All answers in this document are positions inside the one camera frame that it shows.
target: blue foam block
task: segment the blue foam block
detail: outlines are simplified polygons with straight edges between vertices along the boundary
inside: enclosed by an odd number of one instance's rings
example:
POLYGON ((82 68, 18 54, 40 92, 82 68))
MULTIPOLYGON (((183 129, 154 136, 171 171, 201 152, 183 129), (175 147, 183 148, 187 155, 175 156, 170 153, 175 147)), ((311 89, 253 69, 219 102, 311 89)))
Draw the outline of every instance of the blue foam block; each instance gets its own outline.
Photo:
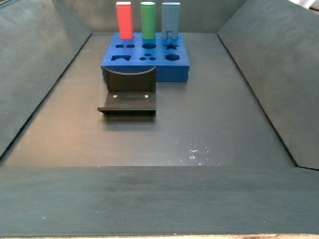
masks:
POLYGON ((143 40, 135 33, 133 40, 122 40, 114 34, 102 68, 122 73, 139 73, 157 67, 158 82, 186 82, 189 79, 190 62, 185 48, 183 36, 179 39, 162 39, 157 33, 155 40, 143 40))

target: black bracket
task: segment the black bracket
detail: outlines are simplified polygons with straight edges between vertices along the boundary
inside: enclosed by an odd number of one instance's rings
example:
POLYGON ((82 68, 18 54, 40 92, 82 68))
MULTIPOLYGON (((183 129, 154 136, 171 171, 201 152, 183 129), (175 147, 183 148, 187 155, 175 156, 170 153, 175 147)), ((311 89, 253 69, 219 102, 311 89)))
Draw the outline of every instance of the black bracket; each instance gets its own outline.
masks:
POLYGON ((157 67, 141 73, 121 73, 103 68, 109 94, 105 107, 98 110, 106 115, 139 113, 157 114, 157 67))

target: bin floor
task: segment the bin floor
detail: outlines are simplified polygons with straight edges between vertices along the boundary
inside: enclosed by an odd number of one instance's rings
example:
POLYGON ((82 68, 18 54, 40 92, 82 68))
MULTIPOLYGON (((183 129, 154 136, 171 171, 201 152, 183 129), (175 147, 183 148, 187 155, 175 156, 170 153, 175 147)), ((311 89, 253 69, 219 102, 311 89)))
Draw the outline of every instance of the bin floor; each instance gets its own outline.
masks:
POLYGON ((94 34, 28 121, 7 167, 293 167, 250 86, 214 34, 185 34, 187 83, 158 83, 158 115, 107 118, 102 59, 113 34, 94 34))

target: star-shaped hole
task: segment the star-shaped hole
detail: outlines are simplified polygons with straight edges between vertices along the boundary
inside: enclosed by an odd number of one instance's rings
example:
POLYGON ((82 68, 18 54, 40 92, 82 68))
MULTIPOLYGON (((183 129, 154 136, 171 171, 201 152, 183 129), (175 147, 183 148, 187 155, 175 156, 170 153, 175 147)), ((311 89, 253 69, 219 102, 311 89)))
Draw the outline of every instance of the star-shaped hole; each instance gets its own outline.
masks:
POLYGON ((166 49, 178 49, 178 45, 175 45, 173 43, 166 45, 165 47, 166 47, 166 49))

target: green peg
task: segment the green peg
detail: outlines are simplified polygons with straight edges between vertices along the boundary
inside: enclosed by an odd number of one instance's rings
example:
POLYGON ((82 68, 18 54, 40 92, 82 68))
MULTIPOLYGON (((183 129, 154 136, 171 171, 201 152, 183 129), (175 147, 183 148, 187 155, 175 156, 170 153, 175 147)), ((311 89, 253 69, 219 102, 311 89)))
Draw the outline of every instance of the green peg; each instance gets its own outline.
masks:
POLYGON ((143 39, 155 39, 157 37, 157 3, 141 3, 142 17, 142 35, 143 39))

